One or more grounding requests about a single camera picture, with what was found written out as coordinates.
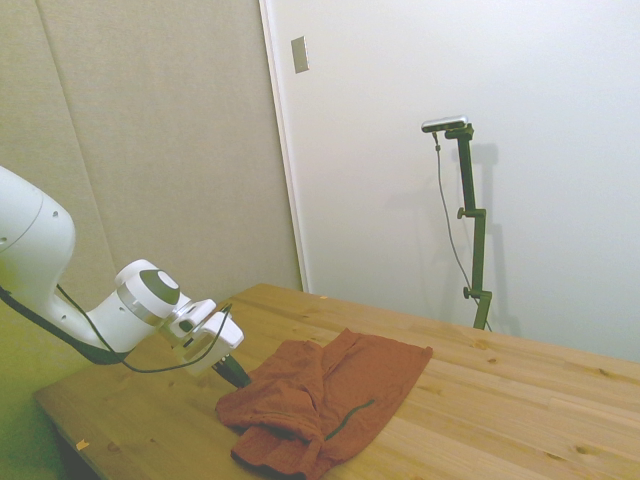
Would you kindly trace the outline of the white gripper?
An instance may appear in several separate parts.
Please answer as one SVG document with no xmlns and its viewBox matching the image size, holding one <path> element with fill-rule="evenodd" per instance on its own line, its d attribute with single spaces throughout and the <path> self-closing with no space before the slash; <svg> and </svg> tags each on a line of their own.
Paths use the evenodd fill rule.
<svg viewBox="0 0 640 480">
<path fill-rule="evenodd" d="M 224 380 L 236 388 L 249 384 L 249 375 L 230 354 L 244 340 L 244 334 L 230 312 L 216 312 L 188 334 L 174 348 L 185 370 L 199 376 L 213 366 Z"/>
</svg>

